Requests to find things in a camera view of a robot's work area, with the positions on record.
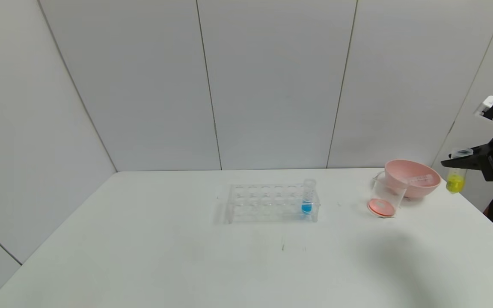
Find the test tube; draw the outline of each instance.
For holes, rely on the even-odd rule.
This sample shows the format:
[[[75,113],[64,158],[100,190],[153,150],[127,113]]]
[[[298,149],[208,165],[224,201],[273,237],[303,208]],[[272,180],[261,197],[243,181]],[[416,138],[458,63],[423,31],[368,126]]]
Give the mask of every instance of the test tube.
[[[311,213],[315,198],[316,183],[314,179],[305,179],[303,181],[302,212],[304,213]]]
[[[452,158],[460,158],[465,156],[470,156],[473,154],[473,149],[471,148],[455,148],[452,153]],[[463,190],[465,185],[465,175],[467,169],[460,168],[450,168],[448,170],[448,177],[446,178],[446,189],[451,193],[459,193]]]

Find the plastic bowl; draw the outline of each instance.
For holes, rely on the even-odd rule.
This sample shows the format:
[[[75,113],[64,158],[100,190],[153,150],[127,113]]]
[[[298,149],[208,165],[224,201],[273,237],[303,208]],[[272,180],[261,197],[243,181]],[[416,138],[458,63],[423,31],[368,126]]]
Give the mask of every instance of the plastic bowl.
[[[429,195],[440,184],[440,175],[431,167],[413,162],[412,160],[390,160],[385,164],[385,175],[388,181],[395,182],[399,186],[401,180],[420,177],[430,174],[433,177],[433,185],[409,184],[404,196],[409,198],[421,198]]]

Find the white table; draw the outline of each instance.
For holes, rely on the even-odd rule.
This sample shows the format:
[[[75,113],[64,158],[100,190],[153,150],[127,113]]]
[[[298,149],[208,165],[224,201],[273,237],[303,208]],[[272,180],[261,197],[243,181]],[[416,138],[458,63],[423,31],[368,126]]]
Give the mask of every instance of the white table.
[[[396,218],[381,169],[113,175],[0,290],[0,308],[493,307],[493,224],[444,183]],[[317,180],[317,223],[221,224],[228,184]]]

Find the blue liquid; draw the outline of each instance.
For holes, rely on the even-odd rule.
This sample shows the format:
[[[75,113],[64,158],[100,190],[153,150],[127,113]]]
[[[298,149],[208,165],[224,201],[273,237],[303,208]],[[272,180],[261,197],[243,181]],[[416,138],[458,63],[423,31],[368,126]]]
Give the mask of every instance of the blue liquid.
[[[311,213],[311,208],[313,207],[313,202],[307,200],[302,201],[302,212]]]

